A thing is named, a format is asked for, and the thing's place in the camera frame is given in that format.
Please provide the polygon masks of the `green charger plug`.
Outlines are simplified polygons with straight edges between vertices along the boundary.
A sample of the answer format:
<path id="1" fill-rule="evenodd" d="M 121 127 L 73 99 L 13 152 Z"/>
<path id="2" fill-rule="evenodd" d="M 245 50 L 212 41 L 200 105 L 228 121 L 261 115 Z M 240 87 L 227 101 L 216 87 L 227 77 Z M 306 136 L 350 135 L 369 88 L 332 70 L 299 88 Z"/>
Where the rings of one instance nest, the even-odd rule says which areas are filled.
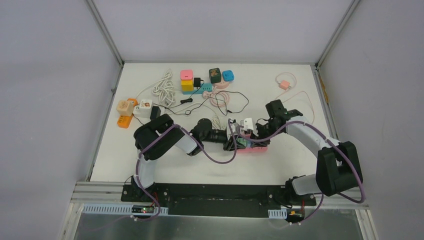
<path id="1" fill-rule="evenodd" d="M 236 140 L 238 149 L 245 149 L 247 147 L 248 141 L 244 138 L 238 138 Z"/>

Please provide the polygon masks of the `pink triangular power strip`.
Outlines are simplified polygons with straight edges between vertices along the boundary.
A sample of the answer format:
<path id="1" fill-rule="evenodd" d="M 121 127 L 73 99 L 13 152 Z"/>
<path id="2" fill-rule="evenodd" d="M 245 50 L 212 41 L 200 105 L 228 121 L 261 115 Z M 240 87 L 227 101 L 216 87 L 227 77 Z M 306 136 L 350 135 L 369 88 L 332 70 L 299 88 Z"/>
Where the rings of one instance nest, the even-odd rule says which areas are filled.
<path id="1" fill-rule="evenodd" d="M 241 135 L 236 136 L 237 139 L 243 139 L 242 136 L 248 137 L 250 139 L 253 139 L 253 137 L 256 136 L 252 131 L 242 131 Z M 239 149 L 237 148 L 237 152 L 245 153 L 245 154 L 251 154 L 251 153 L 264 153 L 268 150 L 268 146 L 258 146 L 254 145 L 255 142 L 247 140 L 247 146 L 245 149 Z"/>

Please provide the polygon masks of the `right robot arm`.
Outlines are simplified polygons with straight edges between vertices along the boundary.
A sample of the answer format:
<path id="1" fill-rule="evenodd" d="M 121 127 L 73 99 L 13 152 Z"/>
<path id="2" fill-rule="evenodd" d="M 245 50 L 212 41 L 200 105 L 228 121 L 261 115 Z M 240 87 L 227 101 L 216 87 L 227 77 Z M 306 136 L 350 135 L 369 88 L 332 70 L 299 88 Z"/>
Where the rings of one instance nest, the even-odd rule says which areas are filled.
<path id="1" fill-rule="evenodd" d="M 267 103 L 265 108 L 268 120 L 256 124 L 260 140 L 267 142 L 278 134 L 288 134 L 316 157 L 314 174 L 294 176 L 286 181 L 283 201 L 296 205 L 312 194 L 340 195 L 357 204 L 365 201 L 362 170 L 352 142 L 325 136 L 300 111 L 286 109 L 280 100 Z"/>

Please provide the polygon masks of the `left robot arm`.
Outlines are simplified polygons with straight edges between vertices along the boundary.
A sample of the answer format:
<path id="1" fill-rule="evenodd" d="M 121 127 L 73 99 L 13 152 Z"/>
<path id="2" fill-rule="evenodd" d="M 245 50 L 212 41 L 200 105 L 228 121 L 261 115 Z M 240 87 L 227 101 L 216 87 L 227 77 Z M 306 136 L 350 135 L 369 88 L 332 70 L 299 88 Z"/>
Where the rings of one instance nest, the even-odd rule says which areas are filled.
<path id="1" fill-rule="evenodd" d="M 226 130 L 214 129 L 212 121 L 207 118 L 200 119 L 192 130 L 187 131 L 164 114 L 139 127 L 133 137 L 138 159 L 131 183 L 136 185 L 134 197 L 143 203 L 153 195 L 151 186 L 154 184 L 157 160 L 172 147 L 179 148 L 190 157 L 203 152 L 211 161 L 222 165 L 232 162 L 239 149 L 233 129 L 228 136 Z M 227 161 L 215 160 L 206 153 L 204 142 L 223 144 L 223 149 L 233 151 L 234 156 Z"/>

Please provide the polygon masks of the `pink charger plug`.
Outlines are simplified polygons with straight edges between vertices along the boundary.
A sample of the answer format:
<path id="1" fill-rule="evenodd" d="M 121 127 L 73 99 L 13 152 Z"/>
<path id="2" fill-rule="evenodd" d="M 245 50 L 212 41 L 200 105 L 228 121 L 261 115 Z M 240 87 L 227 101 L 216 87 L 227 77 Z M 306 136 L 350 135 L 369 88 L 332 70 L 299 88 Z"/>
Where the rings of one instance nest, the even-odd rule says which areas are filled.
<path id="1" fill-rule="evenodd" d="M 291 83 L 287 80 L 282 80 L 279 83 L 279 87 L 285 91 L 290 90 L 292 88 Z"/>

